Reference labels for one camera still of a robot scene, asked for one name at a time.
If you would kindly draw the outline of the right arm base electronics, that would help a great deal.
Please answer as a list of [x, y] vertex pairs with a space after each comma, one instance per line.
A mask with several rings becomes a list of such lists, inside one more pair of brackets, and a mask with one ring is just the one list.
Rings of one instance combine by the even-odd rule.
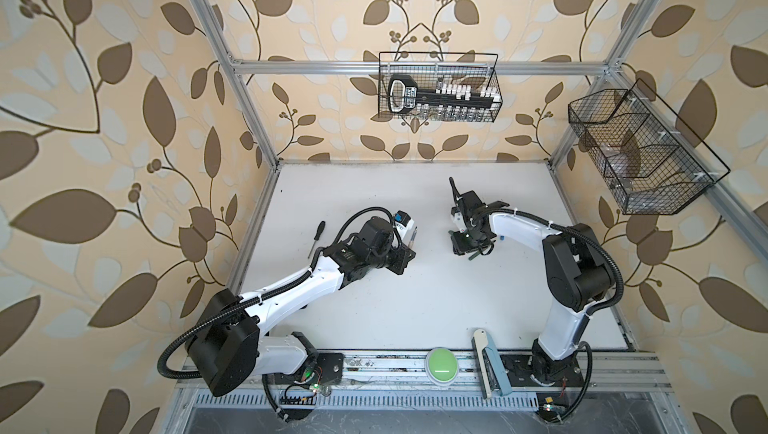
[[581, 368], [579, 351], [561, 360], [545, 354], [505, 354], [501, 356], [507, 378], [513, 387], [555, 388], [556, 392], [538, 392], [536, 415], [544, 423], [562, 424], [580, 407], [592, 384], [594, 353], [586, 346], [586, 367]]

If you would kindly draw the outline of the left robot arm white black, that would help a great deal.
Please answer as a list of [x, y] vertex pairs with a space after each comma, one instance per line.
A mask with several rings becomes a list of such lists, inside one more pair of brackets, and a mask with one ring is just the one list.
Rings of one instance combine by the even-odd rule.
[[416, 223], [409, 214], [380, 206], [368, 207], [364, 214], [369, 218], [360, 230], [340, 228], [303, 269], [255, 291], [216, 293], [198, 322], [160, 354], [158, 373], [172, 380], [201, 379], [213, 396], [221, 397], [253, 375], [314, 371], [316, 349], [304, 334], [279, 337], [271, 330], [372, 270], [403, 274], [415, 257], [408, 243]]

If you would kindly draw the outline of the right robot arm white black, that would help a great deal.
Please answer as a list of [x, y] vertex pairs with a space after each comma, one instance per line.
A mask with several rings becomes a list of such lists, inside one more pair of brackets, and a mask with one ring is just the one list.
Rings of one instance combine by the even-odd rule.
[[553, 303], [545, 327], [532, 345], [530, 375], [540, 385], [555, 383], [576, 361], [594, 314], [622, 299], [624, 284], [618, 264], [586, 224], [563, 226], [513, 209], [504, 201], [488, 204], [473, 190], [461, 193], [453, 179], [449, 183], [454, 201], [451, 215], [457, 226], [449, 235], [456, 255], [488, 255], [504, 237], [543, 255]]

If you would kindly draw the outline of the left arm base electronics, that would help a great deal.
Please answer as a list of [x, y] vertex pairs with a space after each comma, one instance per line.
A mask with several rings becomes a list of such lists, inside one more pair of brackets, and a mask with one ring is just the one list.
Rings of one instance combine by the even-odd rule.
[[321, 352], [292, 374], [263, 374], [262, 388], [269, 406], [286, 423], [306, 418], [341, 382], [344, 360], [340, 352]]

